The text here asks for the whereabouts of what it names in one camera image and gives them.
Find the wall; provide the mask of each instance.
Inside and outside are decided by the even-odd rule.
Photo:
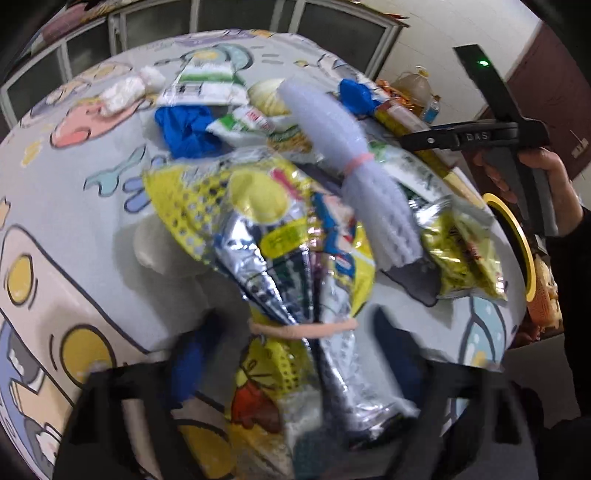
[[[484,106],[452,50],[478,43],[508,77],[540,20],[520,0],[363,0],[386,13],[408,16],[410,28],[402,32],[380,78],[394,81],[416,65],[430,73],[433,93],[441,96],[437,124],[472,120]]]

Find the yellow label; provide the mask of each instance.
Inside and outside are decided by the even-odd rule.
[[[300,218],[265,235],[261,240],[261,253],[265,258],[282,257],[307,241],[307,219]]]

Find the black sleeve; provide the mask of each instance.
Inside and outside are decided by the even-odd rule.
[[[564,323],[564,350],[582,415],[591,415],[591,212],[569,235],[546,241]]]

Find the pink rubber band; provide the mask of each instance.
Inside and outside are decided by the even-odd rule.
[[[363,153],[358,157],[355,157],[349,163],[345,165],[345,177],[351,175],[357,168],[359,168],[364,163],[368,161],[372,161],[374,159],[373,153]]]

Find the yellow ring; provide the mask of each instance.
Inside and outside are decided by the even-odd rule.
[[[513,230],[513,233],[517,237],[517,240],[521,247],[521,253],[523,254],[525,259],[525,299],[526,301],[532,301],[535,297],[534,256],[531,254],[530,245],[527,241],[527,238],[525,237],[525,233],[521,228],[521,225],[517,221],[517,218],[515,218],[515,215],[513,215],[513,212],[509,210],[509,207],[498,196],[493,195],[492,193],[485,193],[482,196],[482,199],[490,208],[494,208],[503,216],[503,218],[509,223],[511,229]]]

